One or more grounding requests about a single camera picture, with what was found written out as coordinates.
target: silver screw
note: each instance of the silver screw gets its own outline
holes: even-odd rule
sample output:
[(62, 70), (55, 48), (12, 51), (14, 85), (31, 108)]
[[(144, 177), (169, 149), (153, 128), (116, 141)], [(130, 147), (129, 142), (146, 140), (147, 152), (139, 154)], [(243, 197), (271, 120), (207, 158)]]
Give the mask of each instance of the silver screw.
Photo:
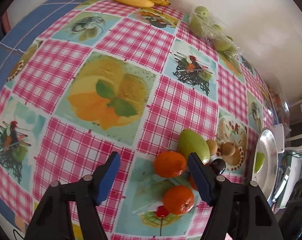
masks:
[(57, 180), (54, 180), (51, 182), (51, 187), (57, 187), (59, 185), (59, 182)]
[(255, 180), (251, 180), (250, 185), (253, 186), (253, 187), (257, 187), (258, 183)]
[(225, 181), (225, 177), (222, 176), (222, 175), (217, 176), (216, 179), (217, 179), (218, 181), (220, 181), (220, 182)]
[(83, 177), (83, 180), (90, 181), (92, 178), (93, 178), (92, 175), (88, 174)]

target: checkered tablecloth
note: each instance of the checkered tablecloth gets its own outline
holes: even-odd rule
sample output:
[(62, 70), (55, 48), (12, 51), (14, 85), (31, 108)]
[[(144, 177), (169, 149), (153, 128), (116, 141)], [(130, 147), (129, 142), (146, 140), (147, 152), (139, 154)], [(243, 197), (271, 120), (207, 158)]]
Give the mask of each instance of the checkered tablecloth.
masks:
[[(166, 21), (174, 19), (176, 22), (157, 27), (155, 23), (146, 23), (146, 17), (135, 18), (140, 9), (113, 0), (96, 0), (84, 8), (76, 7), (38, 35), (36, 40), (41, 41), (41, 45), (34, 54), (22, 56), (22, 59), (25, 58), (21, 73), (13, 82), (3, 86), (0, 93), (0, 125), (2, 113), (7, 107), (12, 107), (12, 118), (20, 118), (20, 112), (13, 109), (12, 102), (16, 101), (20, 108), (24, 106), (38, 119), (43, 119), (41, 131), (35, 136), (36, 152), (27, 163), (31, 167), (30, 190), (17, 183), (11, 173), (0, 165), (0, 198), (26, 223), (30, 222), (34, 204), (41, 200), (51, 181), (59, 180), (62, 184), (76, 182), (84, 175), (92, 174), (97, 165), (105, 163), (112, 151), (117, 151), (121, 155), (119, 173), (107, 200), (97, 207), (109, 237), (112, 240), (197, 238), (202, 234), (211, 212), (211, 208), (200, 201), (195, 205), (190, 220), (176, 222), (189, 223), (180, 235), (159, 238), (157, 234), (141, 236), (134, 231), (123, 233), (118, 229), (118, 224), (123, 222), (119, 220), (120, 213), (126, 210), (124, 201), (130, 195), (127, 189), (134, 183), (132, 174), (138, 169), (137, 159), (152, 161), (164, 150), (176, 150), (179, 134), (185, 128), (196, 131), (205, 139), (215, 139), (220, 114), (226, 113), (246, 128), (247, 162), (259, 136), (259, 131), (250, 122), (248, 95), (253, 95), (255, 103), (261, 107), (262, 127), (272, 128), (273, 115), (265, 107), (265, 95), (262, 93), (262, 90), (267, 91), (267, 86), (258, 73), (250, 71), (241, 62), (240, 73), (233, 72), (210, 44), (189, 31), (187, 23), (182, 21), (186, 15), (171, 7), (155, 6), (153, 9), (154, 13), (167, 16)], [(79, 22), (77, 17), (80, 13), (89, 15), (87, 17), (109, 17), (111, 20), (104, 22), (108, 29), (92, 42), (86, 37), (74, 39), (77, 31), (70, 23)], [(143, 13), (149, 16), (150, 11)], [(68, 31), (73, 34), (69, 39), (63, 38)], [(184, 49), (183, 56), (177, 44)], [(149, 83), (141, 119), (136, 121), (135, 130), (131, 131), (134, 137), (131, 143), (112, 137), (91, 124), (73, 122), (73, 117), (68, 118), (70, 113), (67, 110), (65, 117), (61, 117), (71, 84), (96, 55), (122, 60), (154, 77)], [(205, 62), (201, 63), (204, 68), (210, 68), (212, 79), (209, 90), (178, 79), (170, 69), (177, 64), (179, 57), (192, 59), (192, 55), (196, 55), (197, 61)], [(246, 171), (242, 174), (229, 173), (226, 177), (232, 182), (242, 183), (245, 174)], [(72, 203), (70, 210), (73, 223), (78, 224), (76, 205)]]

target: bag of green apples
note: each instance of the bag of green apples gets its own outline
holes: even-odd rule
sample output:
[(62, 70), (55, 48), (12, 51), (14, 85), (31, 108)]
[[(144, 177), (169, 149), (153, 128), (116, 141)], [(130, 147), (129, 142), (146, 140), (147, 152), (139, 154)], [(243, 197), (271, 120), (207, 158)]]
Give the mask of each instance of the bag of green apples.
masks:
[(199, 38), (207, 40), (218, 52), (228, 58), (241, 55), (239, 47), (230, 36), (222, 33), (218, 18), (204, 6), (196, 7), (189, 19), (190, 30)]

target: small brown fruit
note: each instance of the small brown fruit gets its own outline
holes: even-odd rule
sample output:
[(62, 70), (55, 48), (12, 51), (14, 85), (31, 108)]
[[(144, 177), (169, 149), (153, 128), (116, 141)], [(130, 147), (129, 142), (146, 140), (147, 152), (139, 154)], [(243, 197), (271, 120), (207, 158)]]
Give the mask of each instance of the small brown fruit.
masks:
[(217, 152), (217, 142), (215, 140), (209, 139), (206, 141), (210, 149), (210, 155), (213, 156)]
[(235, 145), (231, 142), (226, 142), (221, 146), (222, 155), (232, 156), (235, 153)]

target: printed mint leaf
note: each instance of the printed mint leaf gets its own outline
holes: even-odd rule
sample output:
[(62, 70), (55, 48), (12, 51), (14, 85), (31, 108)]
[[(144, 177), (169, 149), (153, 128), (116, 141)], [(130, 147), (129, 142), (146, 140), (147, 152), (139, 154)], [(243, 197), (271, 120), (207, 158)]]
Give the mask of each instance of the printed mint leaf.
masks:
[(138, 114), (134, 107), (122, 98), (113, 98), (108, 104), (108, 107), (113, 106), (117, 116), (129, 117)]
[(112, 99), (115, 97), (115, 93), (111, 87), (109, 87), (104, 81), (99, 80), (95, 85), (95, 89), (98, 95), (102, 98)]

